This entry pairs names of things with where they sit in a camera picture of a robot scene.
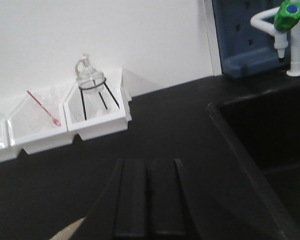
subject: plastic spoon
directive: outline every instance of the plastic spoon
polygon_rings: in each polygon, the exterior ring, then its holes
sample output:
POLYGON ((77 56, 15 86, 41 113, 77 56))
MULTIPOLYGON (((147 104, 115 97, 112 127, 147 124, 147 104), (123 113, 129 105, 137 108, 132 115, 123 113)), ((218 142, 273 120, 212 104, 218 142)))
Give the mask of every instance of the plastic spoon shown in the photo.
POLYGON ((40 105, 40 107, 51 117, 52 122, 57 125, 58 127, 61 127, 61 122, 55 118, 54 116, 52 116, 52 114, 48 111, 48 109, 45 108, 45 106, 42 105, 42 103, 30 92, 30 91, 26 91, 35 101, 37 104, 40 105))

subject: green faucet handle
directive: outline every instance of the green faucet handle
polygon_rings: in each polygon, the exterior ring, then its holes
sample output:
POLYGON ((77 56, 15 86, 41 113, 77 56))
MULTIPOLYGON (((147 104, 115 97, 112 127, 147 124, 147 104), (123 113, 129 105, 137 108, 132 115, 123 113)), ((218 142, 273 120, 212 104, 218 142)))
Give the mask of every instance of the green faucet handle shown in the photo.
POLYGON ((300 2, 285 0, 274 16, 274 27, 279 32, 287 32, 300 20, 300 2))

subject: sink basin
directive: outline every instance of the sink basin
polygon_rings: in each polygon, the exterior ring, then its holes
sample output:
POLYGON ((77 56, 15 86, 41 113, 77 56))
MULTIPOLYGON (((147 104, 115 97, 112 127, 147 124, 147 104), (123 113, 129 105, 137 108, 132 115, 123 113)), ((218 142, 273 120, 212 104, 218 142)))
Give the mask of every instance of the sink basin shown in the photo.
POLYGON ((300 239, 294 238, 300 234, 300 85, 212 105, 210 115, 251 184, 290 232, 285 239, 300 239))

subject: faucet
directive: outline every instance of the faucet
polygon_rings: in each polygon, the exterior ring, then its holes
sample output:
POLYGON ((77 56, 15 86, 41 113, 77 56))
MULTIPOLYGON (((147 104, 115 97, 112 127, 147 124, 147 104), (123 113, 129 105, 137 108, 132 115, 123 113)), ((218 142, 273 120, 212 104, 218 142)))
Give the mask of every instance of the faucet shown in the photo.
POLYGON ((274 7, 254 15, 250 23, 253 27, 274 37, 274 48, 279 62, 283 63, 288 47, 287 32, 291 33, 291 60, 288 76, 300 76, 300 0, 285 0, 280 7, 274 7), (274 17, 274 24, 264 19, 274 17))

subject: black wire stand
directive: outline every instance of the black wire stand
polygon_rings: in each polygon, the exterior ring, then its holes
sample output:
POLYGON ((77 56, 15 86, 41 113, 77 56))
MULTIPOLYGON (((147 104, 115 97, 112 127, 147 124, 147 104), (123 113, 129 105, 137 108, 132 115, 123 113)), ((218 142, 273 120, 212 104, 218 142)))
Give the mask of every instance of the black wire stand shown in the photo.
MULTIPOLYGON (((113 95, 113 93, 111 92, 110 88, 108 87, 108 85, 106 84, 107 78, 104 78, 103 82, 99 83, 98 85, 96 85, 95 80, 93 80, 94 86, 91 87, 87 87, 87 88, 83 88, 79 86, 79 90, 80 90, 80 94, 81 94, 81 101, 82 101, 82 108, 83 108, 83 115, 84 115, 84 120, 87 120, 87 111, 86 111, 86 104, 85 104, 85 98, 84 98, 84 91, 86 90, 91 90, 91 89, 95 89, 101 85, 104 85, 105 88, 107 89, 107 91, 109 92, 110 96, 112 97, 113 101, 115 102, 115 104, 117 105, 117 107, 120 109, 119 103, 116 100, 115 96, 113 95)), ((106 110, 108 110, 107 104, 104 100, 104 97, 102 96, 101 92, 99 91, 99 97, 102 100, 102 103, 105 107, 106 110)))

